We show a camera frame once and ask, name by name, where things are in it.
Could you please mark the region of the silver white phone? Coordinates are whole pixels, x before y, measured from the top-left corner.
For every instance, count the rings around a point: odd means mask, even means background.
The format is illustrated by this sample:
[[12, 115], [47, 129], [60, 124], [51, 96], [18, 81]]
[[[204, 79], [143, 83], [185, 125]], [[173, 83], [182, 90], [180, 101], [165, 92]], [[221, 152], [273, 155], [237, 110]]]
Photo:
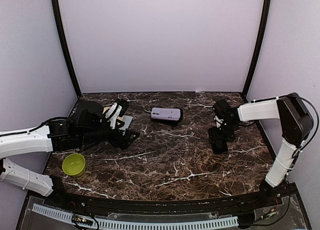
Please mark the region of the silver white phone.
[[121, 130], [125, 130], [125, 129], [128, 129], [130, 127], [130, 124], [133, 120], [133, 117], [132, 116], [128, 116], [128, 115], [123, 115], [123, 122], [124, 122], [124, 125], [119, 128]]

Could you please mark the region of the lavender phone case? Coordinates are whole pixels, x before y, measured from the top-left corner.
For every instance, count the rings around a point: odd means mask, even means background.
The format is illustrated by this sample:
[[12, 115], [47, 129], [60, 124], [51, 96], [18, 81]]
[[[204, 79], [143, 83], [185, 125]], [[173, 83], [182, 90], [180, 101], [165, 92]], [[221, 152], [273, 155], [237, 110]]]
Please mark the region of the lavender phone case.
[[178, 124], [183, 119], [183, 111], [178, 108], [158, 108], [151, 111], [151, 120], [166, 124]]

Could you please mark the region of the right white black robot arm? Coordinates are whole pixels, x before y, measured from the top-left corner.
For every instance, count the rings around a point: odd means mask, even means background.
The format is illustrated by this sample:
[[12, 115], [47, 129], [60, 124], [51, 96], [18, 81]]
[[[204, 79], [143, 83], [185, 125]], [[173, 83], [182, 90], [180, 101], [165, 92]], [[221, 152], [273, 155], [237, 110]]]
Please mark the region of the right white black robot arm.
[[311, 116], [306, 107], [308, 103], [297, 93], [254, 100], [238, 107], [231, 107], [224, 99], [217, 101], [212, 106], [215, 126], [208, 129], [213, 153], [226, 154], [227, 143], [235, 139], [235, 131], [241, 125], [257, 120], [278, 119], [282, 143], [262, 184], [271, 188], [279, 186], [294, 168], [299, 153], [310, 142], [310, 132], [318, 130], [319, 122]]

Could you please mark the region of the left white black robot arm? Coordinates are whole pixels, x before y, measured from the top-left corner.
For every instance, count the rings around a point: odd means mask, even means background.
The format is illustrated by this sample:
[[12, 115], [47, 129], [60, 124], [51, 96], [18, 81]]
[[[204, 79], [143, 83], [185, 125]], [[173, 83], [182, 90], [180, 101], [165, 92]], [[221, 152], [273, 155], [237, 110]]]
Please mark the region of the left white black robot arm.
[[97, 102], [87, 101], [80, 103], [69, 117], [54, 117], [31, 129], [1, 132], [1, 182], [50, 196], [58, 207], [67, 208], [71, 198], [64, 192], [59, 177], [35, 173], [13, 163], [9, 157], [79, 149], [102, 142], [126, 150], [140, 136], [128, 129], [132, 121], [125, 115], [128, 107], [129, 103], [123, 99], [116, 100], [108, 110]]

